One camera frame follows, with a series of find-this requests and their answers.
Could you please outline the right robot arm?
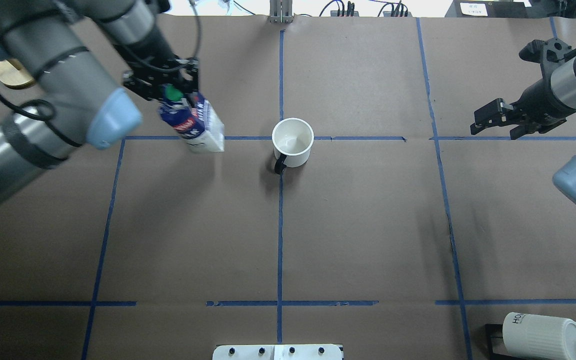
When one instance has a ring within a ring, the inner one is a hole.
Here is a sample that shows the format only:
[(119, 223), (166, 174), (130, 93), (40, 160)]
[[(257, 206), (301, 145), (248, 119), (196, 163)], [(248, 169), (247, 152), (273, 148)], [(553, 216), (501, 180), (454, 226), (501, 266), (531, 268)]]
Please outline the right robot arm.
[[(576, 47), (559, 38), (534, 39), (518, 53), (526, 62), (536, 63), (541, 78), (526, 88), (519, 99), (496, 98), (473, 113), (470, 133), (512, 126), (510, 139), (533, 133), (548, 133), (576, 114)], [(556, 189), (576, 205), (576, 155), (553, 174)]]

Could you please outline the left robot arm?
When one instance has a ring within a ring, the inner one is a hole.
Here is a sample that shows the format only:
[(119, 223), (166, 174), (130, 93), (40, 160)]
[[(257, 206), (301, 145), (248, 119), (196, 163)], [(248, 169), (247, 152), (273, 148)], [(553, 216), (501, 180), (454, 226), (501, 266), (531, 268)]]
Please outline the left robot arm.
[[(105, 150), (142, 123), (128, 96), (162, 101), (173, 85), (199, 91), (202, 26), (191, 57), (178, 57), (157, 25), (167, 0), (0, 0), (0, 60), (17, 60), (44, 92), (16, 105), (0, 123), (0, 204), (71, 153), (89, 144)], [(129, 66), (118, 83), (71, 25), (90, 19)]]

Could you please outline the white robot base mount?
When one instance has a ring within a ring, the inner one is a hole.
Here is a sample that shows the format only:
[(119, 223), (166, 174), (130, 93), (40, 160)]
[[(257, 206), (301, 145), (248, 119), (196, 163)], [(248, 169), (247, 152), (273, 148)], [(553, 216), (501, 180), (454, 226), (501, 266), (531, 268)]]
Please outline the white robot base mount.
[(343, 360), (342, 345), (312, 344), (227, 344), (215, 347), (213, 360)]

